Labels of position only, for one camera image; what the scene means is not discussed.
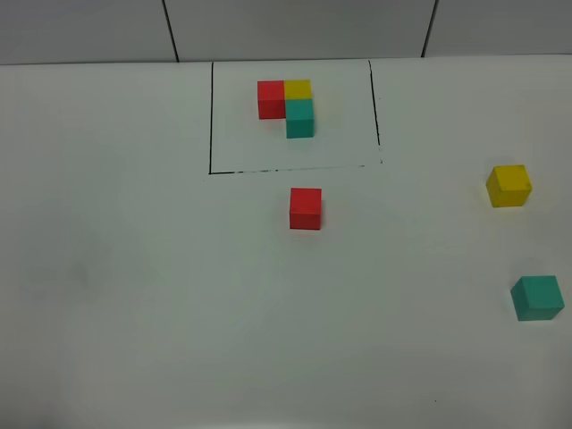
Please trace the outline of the red template block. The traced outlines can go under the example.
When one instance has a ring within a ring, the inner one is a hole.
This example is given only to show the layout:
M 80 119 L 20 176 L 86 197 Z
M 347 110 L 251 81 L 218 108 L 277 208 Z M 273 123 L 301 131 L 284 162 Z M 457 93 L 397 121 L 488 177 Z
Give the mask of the red template block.
M 260 120 L 284 119 L 286 116 L 284 81 L 259 81 L 257 83 L 257 106 Z

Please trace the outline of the yellow template block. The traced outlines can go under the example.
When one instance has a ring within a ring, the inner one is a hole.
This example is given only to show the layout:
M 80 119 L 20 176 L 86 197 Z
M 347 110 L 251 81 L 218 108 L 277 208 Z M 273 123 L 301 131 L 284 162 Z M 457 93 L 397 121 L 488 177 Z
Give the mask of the yellow template block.
M 312 88 L 310 80 L 285 80 L 284 97 L 286 100 L 311 99 Z

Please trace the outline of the green template block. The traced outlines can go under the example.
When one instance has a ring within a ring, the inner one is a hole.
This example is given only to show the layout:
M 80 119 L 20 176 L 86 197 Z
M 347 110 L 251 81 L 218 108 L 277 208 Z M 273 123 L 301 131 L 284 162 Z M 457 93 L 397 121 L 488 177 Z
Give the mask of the green template block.
M 315 136 L 315 112 L 312 98 L 285 101 L 286 136 L 308 139 Z

